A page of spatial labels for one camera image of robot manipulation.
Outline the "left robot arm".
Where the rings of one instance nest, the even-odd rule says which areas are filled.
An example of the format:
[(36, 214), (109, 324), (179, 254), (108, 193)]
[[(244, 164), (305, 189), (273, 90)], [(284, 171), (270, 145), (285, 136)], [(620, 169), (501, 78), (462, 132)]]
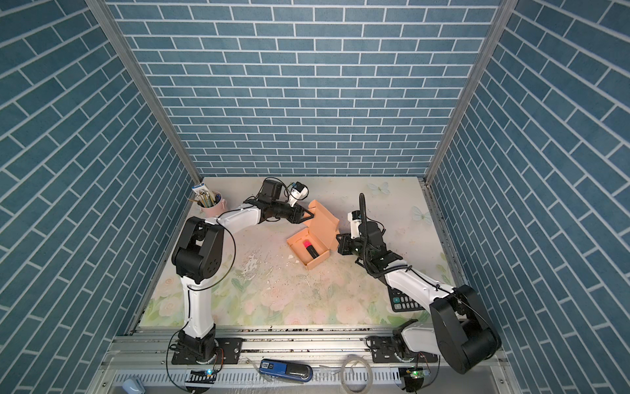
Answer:
[(220, 355), (216, 323), (211, 312), (213, 281), (222, 263), (224, 236), (234, 235), (271, 218), (301, 224), (314, 214), (300, 205), (309, 190), (301, 182), (287, 186), (280, 179), (267, 177), (255, 196), (238, 208), (216, 217), (188, 218), (172, 253), (172, 263), (184, 292), (185, 323), (177, 333), (174, 364), (208, 364)]

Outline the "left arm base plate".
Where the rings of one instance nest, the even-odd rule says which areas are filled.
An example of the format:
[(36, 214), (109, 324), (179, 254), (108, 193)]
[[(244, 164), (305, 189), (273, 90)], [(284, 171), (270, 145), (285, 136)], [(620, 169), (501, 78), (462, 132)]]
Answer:
[(241, 338), (218, 338), (200, 346), (174, 343), (169, 346), (172, 364), (206, 365), (237, 364), (241, 357)]

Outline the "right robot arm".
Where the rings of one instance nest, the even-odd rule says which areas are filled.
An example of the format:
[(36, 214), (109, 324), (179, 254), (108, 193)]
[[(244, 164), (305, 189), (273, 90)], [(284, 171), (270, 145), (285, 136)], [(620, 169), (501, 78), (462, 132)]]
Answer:
[(431, 316), (434, 339), (417, 323), (400, 330), (403, 348), (439, 355), (460, 374), (492, 358), (501, 348), (500, 334), (477, 292), (468, 285), (452, 287), (414, 269), (401, 255), (387, 249), (375, 222), (352, 222), (349, 233), (336, 236), (338, 253), (353, 254), (368, 275), (403, 292)]

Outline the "pink black marker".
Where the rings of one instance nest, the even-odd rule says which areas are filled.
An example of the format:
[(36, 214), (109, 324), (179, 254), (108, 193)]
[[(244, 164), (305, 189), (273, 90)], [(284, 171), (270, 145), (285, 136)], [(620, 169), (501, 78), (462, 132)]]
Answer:
[(303, 242), (303, 245), (306, 249), (306, 251), (308, 251), (309, 255), (313, 258), (316, 259), (320, 256), (320, 254), (318, 253), (318, 251), (316, 250), (316, 248), (313, 246), (313, 244), (311, 243), (311, 241), (309, 240), (305, 240)]

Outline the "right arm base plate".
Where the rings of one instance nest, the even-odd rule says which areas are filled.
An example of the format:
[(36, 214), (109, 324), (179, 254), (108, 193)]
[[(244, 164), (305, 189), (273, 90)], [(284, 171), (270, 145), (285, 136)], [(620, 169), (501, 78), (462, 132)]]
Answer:
[(436, 363), (438, 356), (432, 353), (415, 352), (408, 349), (401, 338), (368, 336), (364, 343), (369, 350), (372, 361), (376, 364), (387, 363)]

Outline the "pink paper box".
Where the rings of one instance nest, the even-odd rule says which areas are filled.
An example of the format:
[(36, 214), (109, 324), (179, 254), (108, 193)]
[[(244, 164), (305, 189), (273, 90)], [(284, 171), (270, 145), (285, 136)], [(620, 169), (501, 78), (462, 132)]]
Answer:
[[(334, 216), (324, 205), (317, 200), (308, 205), (308, 209), (314, 213), (314, 218), (305, 222), (306, 228), (287, 239), (287, 244), (301, 264), (307, 270), (315, 269), (336, 251), (339, 243), (336, 236), (339, 235), (340, 220)], [(306, 251), (303, 242), (311, 241), (320, 256), (313, 259)]]

